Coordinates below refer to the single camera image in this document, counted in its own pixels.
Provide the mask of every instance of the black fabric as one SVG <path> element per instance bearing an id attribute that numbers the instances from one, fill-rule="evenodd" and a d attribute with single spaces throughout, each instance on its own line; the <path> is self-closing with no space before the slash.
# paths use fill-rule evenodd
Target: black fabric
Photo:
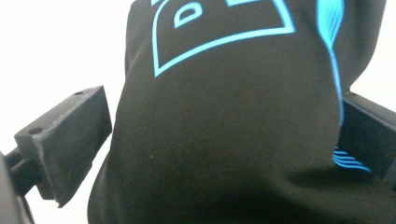
<path id="1" fill-rule="evenodd" d="M 133 2 L 125 86 L 90 223 L 395 221 L 391 189 L 333 164 L 340 106 L 318 2 L 227 2 L 238 1 L 195 1 L 202 13 L 187 0 Z M 162 66 L 223 36 L 281 27 L 276 2 L 295 32 L 224 43 L 156 76 L 153 42 Z M 345 2 L 333 47 L 343 91 L 370 61 L 384 5 Z"/>

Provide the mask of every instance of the black t-shirt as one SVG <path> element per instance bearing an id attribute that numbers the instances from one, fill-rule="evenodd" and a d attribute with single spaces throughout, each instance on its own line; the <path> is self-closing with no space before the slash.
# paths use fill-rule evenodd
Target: black t-shirt
<path id="1" fill-rule="evenodd" d="M 342 96 L 372 57 L 384 6 L 133 2 L 90 223 L 395 221 L 395 192 L 332 159 Z"/>

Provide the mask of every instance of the white background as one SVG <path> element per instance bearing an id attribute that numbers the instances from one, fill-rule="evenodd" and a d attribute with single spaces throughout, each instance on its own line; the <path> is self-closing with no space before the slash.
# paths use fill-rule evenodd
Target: white background
<path id="1" fill-rule="evenodd" d="M 0 150 L 13 135 L 70 94 L 104 85 L 111 117 L 124 81 L 125 27 L 133 0 L 0 2 Z M 389 0 L 375 56 L 352 90 L 396 111 L 396 1 Z M 87 223 L 93 180 L 106 141 L 73 200 L 58 209 L 27 195 L 37 224 Z"/>

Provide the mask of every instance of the person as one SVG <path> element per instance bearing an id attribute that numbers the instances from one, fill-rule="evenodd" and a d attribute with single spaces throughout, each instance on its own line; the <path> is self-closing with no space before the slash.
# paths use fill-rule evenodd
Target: person
<path id="1" fill-rule="evenodd" d="M 385 4 L 134 1 L 89 222 L 395 223 L 396 193 L 332 160 Z"/>

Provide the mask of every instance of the white wall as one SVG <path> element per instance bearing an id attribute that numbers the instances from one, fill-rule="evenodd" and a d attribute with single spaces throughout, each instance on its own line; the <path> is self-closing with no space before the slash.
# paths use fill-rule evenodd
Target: white wall
<path id="1" fill-rule="evenodd" d="M 124 78 L 124 35 L 133 0 L 0 2 L 0 150 L 14 133 L 73 92 L 105 85 L 112 120 Z M 353 91 L 396 111 L 396 1 L 389 0 L 374 60 Z M 63 209 L 27 195 L 37 224 L 87 223 L 93 180 L 108 152 L 102 147 L 75 198 Z"/>

